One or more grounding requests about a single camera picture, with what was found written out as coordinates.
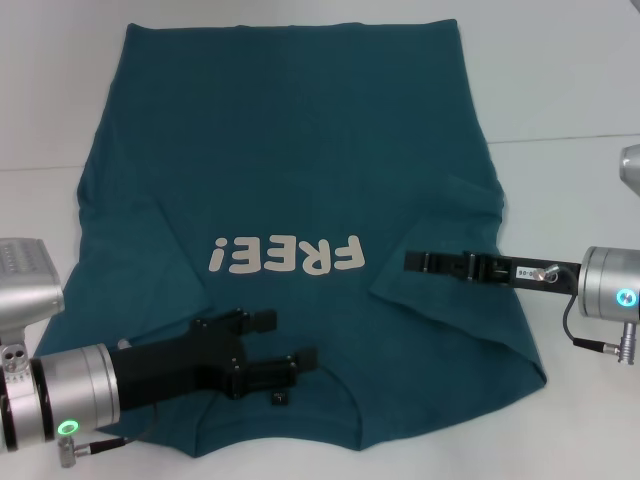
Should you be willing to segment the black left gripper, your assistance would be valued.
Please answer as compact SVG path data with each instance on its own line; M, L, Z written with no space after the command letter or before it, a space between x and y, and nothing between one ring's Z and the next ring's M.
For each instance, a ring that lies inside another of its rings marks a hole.
M119 406L133 410L200 390L237 400L249 393L283 389L317 369L317 349L249 362L241 335L277 329L275 310L236 309L216 318L198 318L174 338L112 351Z

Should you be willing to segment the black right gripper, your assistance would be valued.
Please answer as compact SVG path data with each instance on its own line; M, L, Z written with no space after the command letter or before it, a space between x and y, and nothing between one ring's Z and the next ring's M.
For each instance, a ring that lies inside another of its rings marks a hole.
M407 272L566 295L577 294L581 270L581 265L573 262L469 252L447 254L418 251L405 253L404 267Z

